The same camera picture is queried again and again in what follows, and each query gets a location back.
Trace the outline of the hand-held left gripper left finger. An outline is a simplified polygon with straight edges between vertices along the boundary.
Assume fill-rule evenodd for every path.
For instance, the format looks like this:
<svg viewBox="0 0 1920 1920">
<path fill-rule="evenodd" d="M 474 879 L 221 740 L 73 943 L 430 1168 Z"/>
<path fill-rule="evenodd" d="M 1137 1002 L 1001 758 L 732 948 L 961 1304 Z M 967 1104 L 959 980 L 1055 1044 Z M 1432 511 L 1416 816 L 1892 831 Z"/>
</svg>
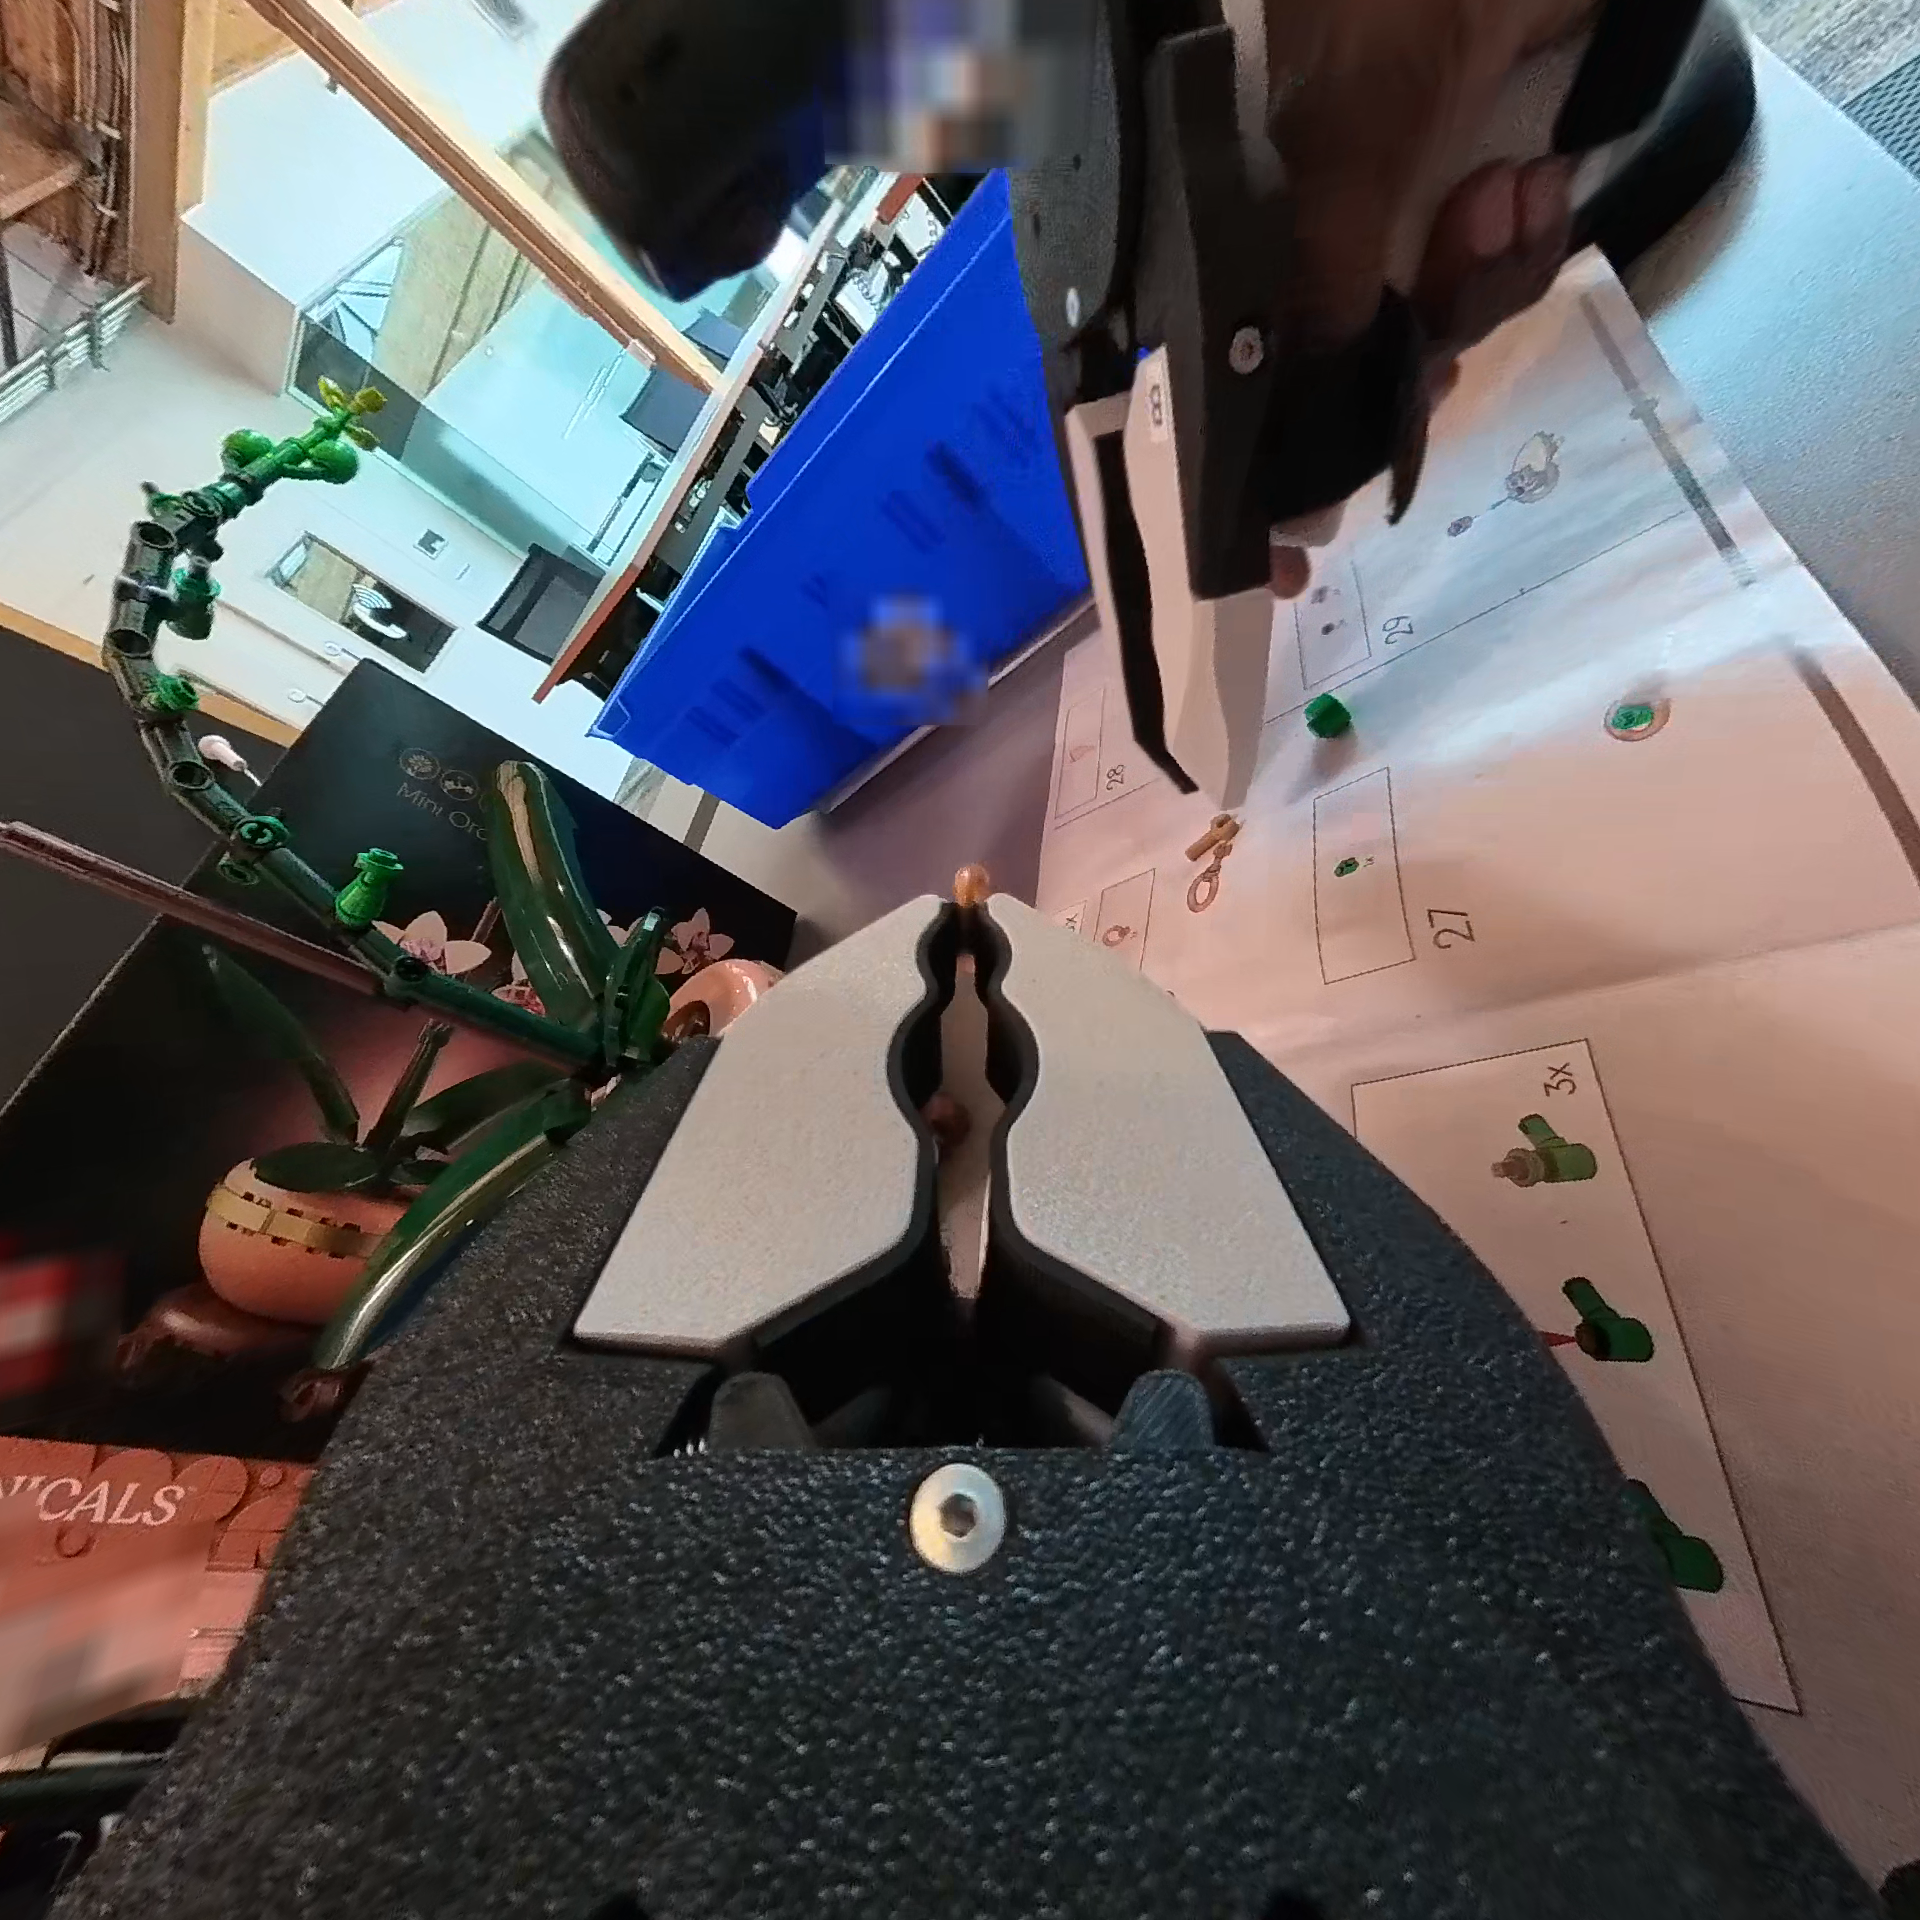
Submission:
<svg viewBox="0 0 1920 1920">
<path fill-rule="evenodd" d="M 587 1289 L 578 1344 L 747 1361 L 844 1302 L 934 1306 L 941 1024 L 963 936 L 906 901 L 761 994 L 717 1038 L 655 1170 Z"/>
</svg>

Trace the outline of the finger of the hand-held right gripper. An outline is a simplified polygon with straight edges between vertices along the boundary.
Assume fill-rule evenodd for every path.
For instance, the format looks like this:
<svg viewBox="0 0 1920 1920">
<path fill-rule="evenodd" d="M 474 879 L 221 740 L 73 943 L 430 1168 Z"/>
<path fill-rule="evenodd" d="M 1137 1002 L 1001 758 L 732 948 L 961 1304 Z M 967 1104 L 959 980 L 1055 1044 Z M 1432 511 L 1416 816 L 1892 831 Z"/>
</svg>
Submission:
<svg viewBox="0 0 1920 1920">
<path fill-rule="evenodd" d="M 1067 479 L 1088 578 L 1126 725 L 1146 756 L 1181 793 L 1194 793 L 1165 738 L 1165 696 L 1154 644 L 1154 595 L 1141 518 L 1124 465 L 1128 395 L 1082 401 L 1064 413 Z"/>
<path fill-rule="evenodd" d="M 1155 587 L 1155 670 L 1168 778 L 1185 794 L 1241 802 L 1258 762 L 1273 626 L 1271 582 L 1218 598 Z"/>
</svg>

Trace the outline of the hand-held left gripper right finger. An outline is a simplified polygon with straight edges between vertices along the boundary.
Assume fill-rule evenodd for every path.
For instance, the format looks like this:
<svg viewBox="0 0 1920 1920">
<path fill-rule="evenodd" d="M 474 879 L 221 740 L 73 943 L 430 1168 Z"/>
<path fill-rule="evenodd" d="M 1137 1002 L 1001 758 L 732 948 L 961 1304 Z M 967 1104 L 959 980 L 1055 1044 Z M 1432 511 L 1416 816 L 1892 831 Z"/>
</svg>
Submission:
<svg viewBox="0 0 1920 1920">
<path fill-rule="evenodd" d="M 1210 1368 L 1348 1340 L 1350 1311 L 1207 1033 L 1022 901 L 974 908 L 989 1225 L 974 1324 L 1033 1368 Z"/>
</svg>

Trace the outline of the person's right hand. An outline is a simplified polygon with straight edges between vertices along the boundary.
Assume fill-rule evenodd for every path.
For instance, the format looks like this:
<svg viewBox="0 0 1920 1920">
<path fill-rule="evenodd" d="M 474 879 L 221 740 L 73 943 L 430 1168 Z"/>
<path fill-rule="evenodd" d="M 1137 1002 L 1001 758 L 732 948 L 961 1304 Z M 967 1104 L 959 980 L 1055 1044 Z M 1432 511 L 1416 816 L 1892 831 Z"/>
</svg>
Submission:
<svg viewBox="0 0 1920 1920">
<path fill-rule="evenodd" d="M 1408 298 L 1426 404 L 1458 355 L 1553 283 L 1571 232 L 1569 157 L 1469 159 L 1511 78 L 1580 54 L 1593 3 L 1285 3 L 1267 16 L 1269 133 L 1291 195 L 1289 316 L 1318 351 Z"/>
</svg>

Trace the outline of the blue plastic bin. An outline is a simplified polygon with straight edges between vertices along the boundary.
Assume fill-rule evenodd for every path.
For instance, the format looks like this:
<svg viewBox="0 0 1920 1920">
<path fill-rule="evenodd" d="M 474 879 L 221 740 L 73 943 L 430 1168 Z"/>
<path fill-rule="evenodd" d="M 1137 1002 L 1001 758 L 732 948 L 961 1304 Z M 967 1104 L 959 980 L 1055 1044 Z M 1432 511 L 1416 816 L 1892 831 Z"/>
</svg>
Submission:
<svg viewBox="0 0 1920 1920">
<path fill-rule="evenodd" d="M 994 170 L 705 542 L 587 734 L 778 827 L 961 718 L 1086 597 Z"/>
</svg>

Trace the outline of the black office chair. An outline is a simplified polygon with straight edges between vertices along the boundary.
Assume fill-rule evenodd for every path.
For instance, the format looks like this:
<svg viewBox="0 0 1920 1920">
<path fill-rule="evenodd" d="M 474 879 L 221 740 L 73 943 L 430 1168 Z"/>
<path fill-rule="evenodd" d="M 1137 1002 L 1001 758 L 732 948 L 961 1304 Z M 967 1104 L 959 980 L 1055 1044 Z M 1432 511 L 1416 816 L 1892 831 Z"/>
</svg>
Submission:
<svg viewBox="0 0 1920 1920">
<path fill-rule="evenodd" d="M 694 432 L 706 404 L 706 391 L 664 366 L 646 373 L 633 399 L 622 408 L 620 421 L 661 456 L 677 456 Z"/>
<path fill-rule="evenodd" d="M 565 648 L 602 578 L 604 569 L 578 553 L 553 551 L 534 538 L 477 620 L 477 630 L 549 666 Z"/>
</svg>

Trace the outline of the white instruction booklet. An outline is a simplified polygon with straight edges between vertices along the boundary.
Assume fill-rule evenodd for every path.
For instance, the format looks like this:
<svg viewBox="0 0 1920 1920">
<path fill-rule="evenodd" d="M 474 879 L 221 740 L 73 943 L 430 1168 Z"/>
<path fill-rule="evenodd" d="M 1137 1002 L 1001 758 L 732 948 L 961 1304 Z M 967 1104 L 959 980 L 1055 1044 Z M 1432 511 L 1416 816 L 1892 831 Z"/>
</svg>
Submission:
<svg viewBox="0 0 1920 1920">
<path fill-rule="evenodd" d="M 1067 653 L 1036 901 L 1491 1267 L 1881 1883 L 1916 1861 L 1916 707 L 1595 252 L 1271 639 L 1229 804 L 1141 756 L 1100 635 Z M 1307 732 L 1320 692 L 1353 732 Z"/>
</svg>

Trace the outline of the dark printed toy set box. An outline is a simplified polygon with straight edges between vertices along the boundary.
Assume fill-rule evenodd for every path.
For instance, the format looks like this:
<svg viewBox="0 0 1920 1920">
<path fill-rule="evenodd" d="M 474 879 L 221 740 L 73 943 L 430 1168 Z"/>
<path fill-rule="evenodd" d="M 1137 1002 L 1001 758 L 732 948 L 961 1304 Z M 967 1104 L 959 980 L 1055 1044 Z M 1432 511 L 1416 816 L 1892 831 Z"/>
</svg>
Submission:
<svg viewBox="0 0 1920 1920">
<path fill-rule="evenodd" d="M 402 862 L 380 930 L 461 983 L 538 1007 L 483 842 L 498 763 L 538 767 L 615 936 L 657 910 L 668 1002 L 712 965 L 778 972 L 791 906 L 360 663 L 243 800 L 344 879 Z M 272 1154 L 322 1141 L 289 1042 L 237 1007 L 258 983 L 371 1128 L 421 1013 L 346 983 L 210 837 L 181 890 L 3 1106 L 3 1749 L 206 1683 L 364 1366 L 311 1394 L 313 1346 L 406 1205 L 289 1194 Z"/>
</svg>

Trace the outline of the slanted wooden beam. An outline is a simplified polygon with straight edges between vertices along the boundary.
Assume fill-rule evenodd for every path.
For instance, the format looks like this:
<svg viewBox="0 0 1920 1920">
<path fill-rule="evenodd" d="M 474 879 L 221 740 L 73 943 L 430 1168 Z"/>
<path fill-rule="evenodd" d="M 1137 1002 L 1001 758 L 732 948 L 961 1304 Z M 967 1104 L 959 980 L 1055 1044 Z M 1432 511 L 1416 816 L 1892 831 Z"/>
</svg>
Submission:
<svg viewBox="0 0 1920 1920">
<path fill-rule="evenodd" d="M 366 107 L 587 320 L 703 393 L 719 386 L 701 349 L 661 313 L 657 304 L 626 282 L 575 227 L 542 203 L 492 146 L 466 126 L 456 107 L 423 89 L 421 80 L 406 74 L 402 64 L 371 36 L 371 27 L 346 3 L 252 1 L 252 12 L 313 58 L 347 96 Z"/>
</svg>

